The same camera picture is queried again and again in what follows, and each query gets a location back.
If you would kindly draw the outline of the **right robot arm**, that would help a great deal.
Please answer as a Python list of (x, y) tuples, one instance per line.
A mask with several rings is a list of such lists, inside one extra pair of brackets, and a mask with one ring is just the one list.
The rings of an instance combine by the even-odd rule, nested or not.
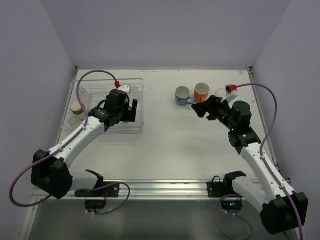
[(244, 101), (229, 106), (227, 100), (214, 95), (193, 104), (198, 117), (218, 120), (228, 130), (228, 139), (237, 153), (248, 163), (261, 188), (242, 171), (225, 175), (223, 183), (230, 194), (244, 197), (259, 213), (261, 222), (271, 235), (295, 228), (303, 229), (309, 200), (303, 192), (289, 185), (265, 153), (262, 142), (251, 127), (251, 107)]

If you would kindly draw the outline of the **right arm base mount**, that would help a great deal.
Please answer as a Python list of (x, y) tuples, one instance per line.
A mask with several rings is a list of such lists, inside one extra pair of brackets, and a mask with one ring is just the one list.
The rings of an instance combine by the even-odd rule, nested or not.
[[(209, 198), (222, 198), (226, 195), (235, 194), (232, 181), (238, 177), (246, 177), (247, 175), (242, 171), (234, 171), (224, 175), (224, 179), (216, 175), (211, 181), (206, 183), (207, 193)], [(237, 200), (222, 200), (220, 205), (223, 210), (238, 214), (242, 209), (242, 199), (240, 197)]]

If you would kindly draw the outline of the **light blue floral mug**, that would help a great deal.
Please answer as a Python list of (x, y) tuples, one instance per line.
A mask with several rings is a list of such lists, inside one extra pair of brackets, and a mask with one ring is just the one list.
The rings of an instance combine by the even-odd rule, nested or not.
[(196, 100), (191, 97), (191, 91), (186, 86), (179, 86), (175, 90), (175, 102), (178, 106), (192, 105)]

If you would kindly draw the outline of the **orange mug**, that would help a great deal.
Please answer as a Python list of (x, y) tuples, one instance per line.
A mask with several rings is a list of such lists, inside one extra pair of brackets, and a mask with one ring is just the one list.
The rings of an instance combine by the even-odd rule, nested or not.
[(194, 88), (194, 98), (197, 104), (206, 101), (210, 87), (206, 83), (198, 83)]

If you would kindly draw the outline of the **clear glass with sticker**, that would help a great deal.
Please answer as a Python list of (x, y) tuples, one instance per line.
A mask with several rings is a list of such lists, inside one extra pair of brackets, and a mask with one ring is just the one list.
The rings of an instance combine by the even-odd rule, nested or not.
[(214, 95), (218, 98), (225, 98), (226, 97), (226, 90), (224, 88), (219, 88), (215, 91)]

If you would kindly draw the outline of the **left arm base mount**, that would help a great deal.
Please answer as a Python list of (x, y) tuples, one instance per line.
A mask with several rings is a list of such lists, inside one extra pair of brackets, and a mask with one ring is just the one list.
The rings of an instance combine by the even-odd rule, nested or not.
[(74, 194), (77, 198), (98, 198), (98, 200), (85, 200), (85, 210), (91, 215), (107, 215), (117, 211), (122, 206), (119, 205), (114, 209), (106, 212), (98, 212), (107, 206), (108, 198), (117, 198), (119, 196), (120, 182), (102, 182), (98, 183), (94, 189), (77, 190)]

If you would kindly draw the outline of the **beige bottomed cup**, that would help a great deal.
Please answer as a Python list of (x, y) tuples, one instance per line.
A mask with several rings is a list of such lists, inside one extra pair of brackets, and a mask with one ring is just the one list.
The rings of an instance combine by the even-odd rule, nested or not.
[(77, 119), (79, 119), (81, 121), (83, 121), (85, 119), (84, 110), (82, 109), (82, 107), (78, 101), (74, 101), (70, 105), (70, 111), (72, 112), (73, 116), (76, 117)]

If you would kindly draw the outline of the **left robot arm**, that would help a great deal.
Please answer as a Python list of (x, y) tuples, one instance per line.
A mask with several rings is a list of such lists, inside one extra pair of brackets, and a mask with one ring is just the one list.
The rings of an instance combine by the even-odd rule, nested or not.
[(34, 154), (31, 183), (56, 199), (70, 191), (101, 191), (102, 175), (88, 169), (71, 172), (70, 167), (92, 141), (111, 127), (120, 122), (135, 122), (137, 107), (137, 99), (130, 100), (126, 92), (113, 89), (65, 140), (48, 151), (38, 150)]

